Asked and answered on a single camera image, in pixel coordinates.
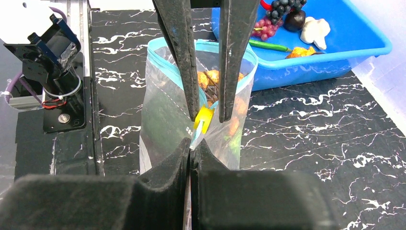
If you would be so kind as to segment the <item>brown longan fruit bunch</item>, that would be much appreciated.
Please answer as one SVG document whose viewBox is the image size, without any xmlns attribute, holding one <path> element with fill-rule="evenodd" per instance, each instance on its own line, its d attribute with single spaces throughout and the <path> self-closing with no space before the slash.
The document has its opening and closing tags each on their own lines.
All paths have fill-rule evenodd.
<svg viewBox="0 0 406 230">
<path fill-rule="evenodd" d="M 218 83 L 219 83 L 219 71 L 218 70 L 209 70 L 209 71 L 198 71 L 198 83 L 199 87 L 203 90 L 206 99 L 207 107 L 211 107 L 215 102 L 218 101 Z M 241 97 L 235 98 L 234 109 L 237 115 L 243 115 L 247 111 L 247 103 Z M 231 125 L 229 128 L 229 136 L 233 136 L 239 129 L 239 118 L 234 117 L 231 119 Z"/>
</svg>

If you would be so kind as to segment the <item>clear zip top bag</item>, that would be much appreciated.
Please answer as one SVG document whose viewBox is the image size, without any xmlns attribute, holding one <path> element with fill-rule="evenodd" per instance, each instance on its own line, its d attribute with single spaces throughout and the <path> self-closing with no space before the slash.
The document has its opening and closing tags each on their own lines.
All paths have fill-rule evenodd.
<svg viewBox="0 0 406 230">
<path fill-rule="evenodd" d="M 241 62 L 235 95 L 235 98 L 243 98 L 247 106 L 257 67 L 258 58 L 248 46 Z M 247 111 L 237 115 L 233 108 L 231 119 L 234 117 L 240 121 L 236 133 L 242 136 Z M 240 167 L 240 156 L 235 157 L 227 152 L 224 141 L 224 137 L 229 136 L 231 119 L 220 123 L 218 114 L 215 114 L 204 139 L 220 162 L 231 170 L 237 170 Z M 193 122 L 189 117 L 179 70 L 165 39 L 153 39 L 147 45 L 146 94 L 139 139 L 140 173 L 156 167 L 176 149 L 183 138 L 193 138 L 193 133 Z"/>
</svg>

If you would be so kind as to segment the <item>green toy lettuce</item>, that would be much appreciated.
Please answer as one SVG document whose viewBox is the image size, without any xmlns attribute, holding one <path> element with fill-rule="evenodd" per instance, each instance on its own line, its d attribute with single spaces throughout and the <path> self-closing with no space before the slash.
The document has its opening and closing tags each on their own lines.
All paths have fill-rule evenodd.
<svg viewBox="0 0 406 230">
<path fill-rule="evenodd" d="M 226 151 L 235 157 L 239 157 L 241 150 L 241 133 L 236 133 L 233 136 L 226 136 L 224 137 L 224 141 Z"/>
</svg>

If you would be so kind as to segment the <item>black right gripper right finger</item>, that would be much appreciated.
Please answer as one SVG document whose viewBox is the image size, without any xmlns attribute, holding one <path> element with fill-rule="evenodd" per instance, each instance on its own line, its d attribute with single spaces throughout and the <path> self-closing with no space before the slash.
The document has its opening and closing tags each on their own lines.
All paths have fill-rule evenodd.
<svg viewBox="0 0 406 230">
<path fill-rule="evenodd" d="M 290 171 L 228 169 L 202 140 L 191 148 L 194 230 L 337 230 L 323 183 Z"/>
</svg>

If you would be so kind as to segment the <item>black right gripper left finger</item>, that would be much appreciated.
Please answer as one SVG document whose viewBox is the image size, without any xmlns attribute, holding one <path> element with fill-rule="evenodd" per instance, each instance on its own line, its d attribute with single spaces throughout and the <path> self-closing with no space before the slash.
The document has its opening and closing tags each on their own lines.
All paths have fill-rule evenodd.
<svg viewBox="0 0 406 230">
<path fill-rule="evenodd" d="M 28 175 L 0 205 L 3 230 L 181 230 L 190 140 L 140 176 Z"/>
</svg>

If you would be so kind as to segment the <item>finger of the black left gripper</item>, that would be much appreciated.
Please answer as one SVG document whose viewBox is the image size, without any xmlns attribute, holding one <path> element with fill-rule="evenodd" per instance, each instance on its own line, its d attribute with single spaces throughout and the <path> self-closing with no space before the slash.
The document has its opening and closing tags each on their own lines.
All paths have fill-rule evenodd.
<svg viewBox="0 0 406 230">
<path fill-rule="evenodd" d="M 158 24 L 180 72 L 189 117 L 194 121 L 200 104 L 190 1 L 152 2 Z"/>
<path fill-rule="evenodd" d="M 257 19 L 259 0 L 223 0 L 219 17 L 219 122 L 231 119 L 243 55 Z"/>
</svg>

